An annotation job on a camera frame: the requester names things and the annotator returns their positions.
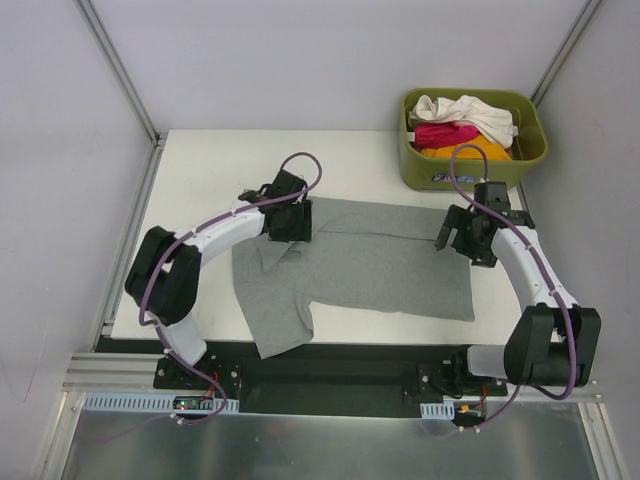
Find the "grey t shirt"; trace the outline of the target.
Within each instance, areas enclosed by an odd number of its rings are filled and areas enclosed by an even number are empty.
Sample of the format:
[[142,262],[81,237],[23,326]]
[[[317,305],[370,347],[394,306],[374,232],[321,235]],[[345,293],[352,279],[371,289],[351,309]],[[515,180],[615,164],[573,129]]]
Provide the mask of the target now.
[[262,358],[314,336],[312,303],[472,322],[470,266],[437,250],[440,209],[316,197],[309,242],[232,249],[236,298]]

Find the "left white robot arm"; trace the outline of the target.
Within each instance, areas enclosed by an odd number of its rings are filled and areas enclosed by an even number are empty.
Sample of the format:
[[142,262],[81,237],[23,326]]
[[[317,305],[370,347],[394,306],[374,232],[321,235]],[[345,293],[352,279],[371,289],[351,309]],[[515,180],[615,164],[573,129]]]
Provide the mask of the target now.
[[229,211],[190,230],[160,226],[146,232],[125,280],[139,308],[139,323],[157,329],[168,352],[180,359],[176,375],[188,388],[204,387],[211,365],[193,308],[200,272],[233,246],[265,235],[270,241],[311,239],[314,184],[281,169],[275,179],[239,195]]

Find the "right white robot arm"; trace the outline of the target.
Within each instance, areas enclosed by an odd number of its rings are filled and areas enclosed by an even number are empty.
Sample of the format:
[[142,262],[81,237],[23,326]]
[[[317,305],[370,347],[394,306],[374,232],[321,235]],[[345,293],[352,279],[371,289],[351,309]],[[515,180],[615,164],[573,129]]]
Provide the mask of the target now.
[[597,310],[567,292],[539,244],[530,214],[514,210],[503,182],[478,183],[468,207],[449,207],[435,248],[451,246],[475,266],[501,265],[521,315],[503,346],[474,345],[450,369],[452,387],[473,394],[486,376],[549,390],[585,386],[601,331]]

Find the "orange t shirt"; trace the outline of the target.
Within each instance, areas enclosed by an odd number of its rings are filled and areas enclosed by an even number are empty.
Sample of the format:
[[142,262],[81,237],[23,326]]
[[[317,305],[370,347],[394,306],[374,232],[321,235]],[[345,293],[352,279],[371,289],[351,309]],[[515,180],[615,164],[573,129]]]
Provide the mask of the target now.
[[[505,149],[502,145],[492,143],[482,135],[469,141],[469,144],[476,145],[487,156],[488,160],[494,161],[510,161],[512,159],[510,150]],[[425,148],[420,151],[422,155],[429,158],[445,158],[450,159],[459,144],[441,147],[437,149]],[[476,148],[465,147],[457,155],[457,159],[477,159],[482,160],[483,155]]]

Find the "pink t shirt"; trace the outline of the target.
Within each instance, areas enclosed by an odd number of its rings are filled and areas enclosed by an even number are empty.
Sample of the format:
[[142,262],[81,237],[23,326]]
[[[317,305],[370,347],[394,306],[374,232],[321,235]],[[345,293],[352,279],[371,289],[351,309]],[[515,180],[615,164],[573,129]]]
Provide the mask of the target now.
[[420,149],[440,149],[465,143],[480,135],[472,125],[448,123],[423,123],[413,130],[414,146]]

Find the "white t shirt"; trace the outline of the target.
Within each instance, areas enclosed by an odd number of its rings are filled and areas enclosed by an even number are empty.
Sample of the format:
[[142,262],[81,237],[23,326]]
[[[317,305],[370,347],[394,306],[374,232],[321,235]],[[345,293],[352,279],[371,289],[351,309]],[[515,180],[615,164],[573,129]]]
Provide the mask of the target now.
[[469,95],[462,95],[457,100],[446,97],[432,100],[428,95],[422,95],[409,112],[409,119],[414,124],[453,122],[460,126],[473,126],[485,138],[503,148],[510,148],[519,133],[509,110],[491,106]]

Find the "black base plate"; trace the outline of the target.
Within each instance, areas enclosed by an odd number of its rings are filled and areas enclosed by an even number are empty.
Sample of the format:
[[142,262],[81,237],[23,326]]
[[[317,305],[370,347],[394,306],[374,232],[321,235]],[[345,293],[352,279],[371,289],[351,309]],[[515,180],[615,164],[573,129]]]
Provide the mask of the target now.
[[383,418],[507,395],[503,383],[469,373],[464,346],[307,344],[268,359],[250,342],[207,346],[195,372],[161,357],[154,388],[204,392],[216,380],[243,413]]

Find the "left aluminium frame post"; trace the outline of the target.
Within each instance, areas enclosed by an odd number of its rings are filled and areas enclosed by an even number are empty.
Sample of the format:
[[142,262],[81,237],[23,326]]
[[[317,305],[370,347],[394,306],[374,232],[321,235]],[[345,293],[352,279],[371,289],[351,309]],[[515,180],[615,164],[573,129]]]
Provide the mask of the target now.
[[145,136],[153,146],[159,145],[162,140],[161,133],[154,125],[94,2],[90,0],[75,0],[74,4],[106,60]]

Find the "aluminium frame post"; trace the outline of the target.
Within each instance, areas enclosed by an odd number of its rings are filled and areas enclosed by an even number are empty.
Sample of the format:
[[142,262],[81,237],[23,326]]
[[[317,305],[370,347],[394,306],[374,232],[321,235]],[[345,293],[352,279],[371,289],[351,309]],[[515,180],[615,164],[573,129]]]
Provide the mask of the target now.
[[549,65],[533,90],[530,100],[536,107],[538,107],[544,100],[553,82],[569,60],[571,54],[579,44],[604,3],[604,0],[587,0],[584,2],[566,35],[561,41],[557,51],[553,55]]
[[90,0],[75,0],[74,4],[106,60],[145,136],[153,146],[159,145],[162,140],[161,133],[154,125],[94,2]]

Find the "right aluminium frame post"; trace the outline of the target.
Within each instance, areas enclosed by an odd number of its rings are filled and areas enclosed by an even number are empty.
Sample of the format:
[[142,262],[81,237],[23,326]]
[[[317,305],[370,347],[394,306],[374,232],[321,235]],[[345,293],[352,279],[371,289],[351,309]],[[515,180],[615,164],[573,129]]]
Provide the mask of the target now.
[[533,90],[530,100],[536,107],[538,107],[544,100],[553,82],[569,60],[571,54],[579,44],[604,3],[604,0],[587,0],[584,2],[566,35],[561,41],[557,51],[553,55],[549,65]]

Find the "aluminium rail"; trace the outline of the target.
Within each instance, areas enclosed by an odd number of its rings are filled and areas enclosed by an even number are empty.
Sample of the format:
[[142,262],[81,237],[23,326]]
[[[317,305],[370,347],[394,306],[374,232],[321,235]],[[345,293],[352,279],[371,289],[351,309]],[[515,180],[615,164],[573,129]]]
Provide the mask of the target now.
[[62,390],[148,392],[153,389],[158,354],[76,353],[72,356]]

